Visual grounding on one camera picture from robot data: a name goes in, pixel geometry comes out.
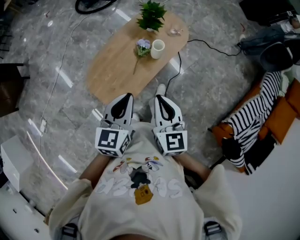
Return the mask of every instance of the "orange sofa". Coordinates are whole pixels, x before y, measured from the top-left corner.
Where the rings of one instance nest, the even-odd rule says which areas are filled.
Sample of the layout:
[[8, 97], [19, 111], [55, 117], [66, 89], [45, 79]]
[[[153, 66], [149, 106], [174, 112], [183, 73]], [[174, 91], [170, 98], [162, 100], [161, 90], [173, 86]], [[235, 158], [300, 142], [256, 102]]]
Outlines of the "orange sofa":
[[[244, 103], [260, 93], [261, 81], [262, 79], [254, 83], [250, 91], [233, 109], [232, 113], [239, 110]], [[292, 84], [289, 86], [285, 97], [277, 98], [275, 107], [258, 133], [258, 140], [263, 140], [267, 134], [271, 132], [272, 136], [277, 140], [277, 142], [282, 143], [296, 116], [300, 117], [300, 83], [297, 79], [294, 79]], [[233, 137], [232, 127], [222, 122], [217, 126], [214, 126], [212, 128], [212, 132], [219, 146], [222, 146], [223, 138]], [[241, 173], [245, 172], [245, 166], [237, 169]]]

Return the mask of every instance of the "black and white striped clothing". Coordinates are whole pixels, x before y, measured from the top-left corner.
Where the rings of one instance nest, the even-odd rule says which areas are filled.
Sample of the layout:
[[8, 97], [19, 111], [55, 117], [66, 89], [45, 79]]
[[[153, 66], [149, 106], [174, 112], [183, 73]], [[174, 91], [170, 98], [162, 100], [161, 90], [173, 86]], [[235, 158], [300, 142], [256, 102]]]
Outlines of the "black and white striped clothing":
[[[270, 115], [279, 94], [280, 82], [280, 72], [267, 72], [261, 83], [260, 94], [222, 121], [233, 128], [233, 137], [240, 144], [240, 157], [229, 159], [235, 166], [242, 167], [245, 165], [244, 153], [257, 141], [258, 132]], [[251, 164], [246, 164], [246, 169], [249, 173], [253, 171]]]

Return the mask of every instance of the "white wall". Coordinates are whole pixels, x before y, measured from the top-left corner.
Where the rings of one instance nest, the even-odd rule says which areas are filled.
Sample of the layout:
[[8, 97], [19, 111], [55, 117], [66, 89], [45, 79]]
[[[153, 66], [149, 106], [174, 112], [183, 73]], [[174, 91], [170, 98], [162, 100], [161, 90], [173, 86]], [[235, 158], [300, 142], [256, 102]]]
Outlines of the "white wall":
[[44, 217], [37, 211], [34, 214], [26, 211], [26, 200], [19, 193], [10, 195], [5, 188], [6, 185], [0, 188], [0, 226], [3, 231], [13, 240], [50, 240]]
[[296, 240], [300, 236], [300, 120], [296, 119], [283, 144], [253, 175], [226, 175], [240, 204], [241, 240]]

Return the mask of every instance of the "shoe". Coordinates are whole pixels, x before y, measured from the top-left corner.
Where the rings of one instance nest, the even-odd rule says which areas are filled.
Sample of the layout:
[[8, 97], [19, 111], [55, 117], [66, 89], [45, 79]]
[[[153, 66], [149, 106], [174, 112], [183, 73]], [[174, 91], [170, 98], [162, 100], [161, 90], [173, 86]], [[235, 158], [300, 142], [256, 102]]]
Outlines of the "shoe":
[[157, 87], [157, 91], [156, 91], [156, 95], [165, 95], [165, 91], [166, 91], [166, 86], [164, 84], [159, 84], [159, 86]]
[[141, 121], [139, 115], [137, 113], [135, 113], [135, 112], [132, 114], [132, 118], [131, 119], [134, 119], [137, 122]]

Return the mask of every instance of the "marble floor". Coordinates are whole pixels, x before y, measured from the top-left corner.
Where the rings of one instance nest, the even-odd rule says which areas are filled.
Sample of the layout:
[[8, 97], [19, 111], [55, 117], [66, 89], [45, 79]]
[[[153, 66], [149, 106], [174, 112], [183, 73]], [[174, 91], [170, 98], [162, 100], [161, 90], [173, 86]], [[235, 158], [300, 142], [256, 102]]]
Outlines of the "marble floor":
[[[18, 135], [32, 154], [35, 163], [23, 193], [43, 213], [96, 155], [94, 134], [104, 105], [87, 90], [87, 69], [108, 39], [139, 12], [139, 4], [138, 0], [118, 0], [104, 11], [79, 15], [74, 0], [40, 0], [27, 6], [12, 23], [10, 51], [0, 62], [27, 63], [29, 67], [22, 71], [30, 80], [20, 99], [20, 111], [0, 118], [0, 143]], [[234, 45], [242, 32], [241, 23], [247, 34], [259, 29], [245, 18], [237, 0], [168, 0], [165, 8], [185, 21], [189, 39], [203, 39], [228, 53], [239, 51]], [[189, 131], [188, 152], [212, 165], [221, 156], [221, 148], [207, 128], [238, 103], [257, 69], [243, 54], [227, 57], [200, 42], [188, 43], [180, 55], [182, 71], [170, 84], [168, 97], [182, 109]], [[135, 99], [135, 111], [143, 119], [150, 119], [147, 102], [156, 87], [167, 83], [178, 72], [178, 65], [179, 59], [174, 57], [173, 64], [167, 64]], [[34, 125], [39, 128], [52, 89], [44, 114], [47, 132], [40, 137]]]

